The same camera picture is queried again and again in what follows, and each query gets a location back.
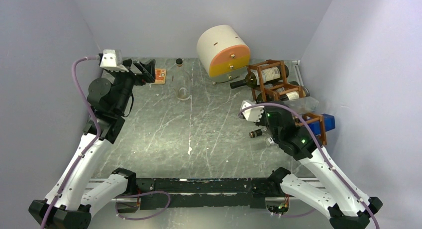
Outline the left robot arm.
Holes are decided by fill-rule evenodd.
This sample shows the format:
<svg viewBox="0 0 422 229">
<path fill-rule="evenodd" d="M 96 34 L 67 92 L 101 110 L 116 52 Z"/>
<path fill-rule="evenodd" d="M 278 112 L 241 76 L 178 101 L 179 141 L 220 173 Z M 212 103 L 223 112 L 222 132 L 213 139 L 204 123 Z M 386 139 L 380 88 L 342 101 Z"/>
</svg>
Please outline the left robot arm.
<svg viewBox="0 0 422 229">
<path fill-rule="evenodd" d="M 80 143 L 64 173 L 42 200 L 34 200 L 29 213 L 43 229 L 86 229 L 93 216 L 117 196 L 137 196 L 139 187 L 133 171 L 118 168 L 92 190 L 85 188 L 100 160 L 116 141 L 133 103 L 133 88 L 153 83 L 155 60 L 119 60 L 97 56 L 99 65 L 114 80 L 93 80 L 88 93 L 82 94 L 89 119 Z"/>
</svg>

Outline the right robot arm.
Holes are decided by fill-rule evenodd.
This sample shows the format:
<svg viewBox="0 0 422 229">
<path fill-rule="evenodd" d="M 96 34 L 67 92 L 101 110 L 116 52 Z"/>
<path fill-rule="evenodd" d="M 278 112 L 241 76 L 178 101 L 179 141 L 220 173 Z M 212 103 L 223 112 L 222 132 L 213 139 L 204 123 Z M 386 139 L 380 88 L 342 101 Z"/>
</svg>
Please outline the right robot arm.
<svg viewBox="0 0 422 229">
<path fill-rule="evenodd" d="M 268 184 L 272 195 L 285 193 L 302 200 L 323 214 L 334 229 L 365 229 L 370 222 L 380 228 L 375 214 L 382 201 L 365 194 L 343 173 L 300 114 L 282 102 L 257 104 L 242 114 L 248 121 L 264 120 L 273 142 L 325 187 L 318 189 L 281 168 Z"/>
</svg>

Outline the clear glass bottle black cap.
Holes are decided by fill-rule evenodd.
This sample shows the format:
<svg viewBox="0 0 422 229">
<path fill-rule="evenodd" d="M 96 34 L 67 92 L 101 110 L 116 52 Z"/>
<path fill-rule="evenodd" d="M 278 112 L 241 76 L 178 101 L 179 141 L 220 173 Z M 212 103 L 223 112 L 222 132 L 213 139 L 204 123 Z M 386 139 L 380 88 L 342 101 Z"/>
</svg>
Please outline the clear glass bottle black cap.
<svg viewBox="0 0 422 229">
<path fill-rule="evenodd" d="M 176 68 L 174 71 L 174 90 L 176 98 L 186 101 L 191 97 L 191 76 L 186 70 L 182 58 L 176 59 Z"/>
</svg>

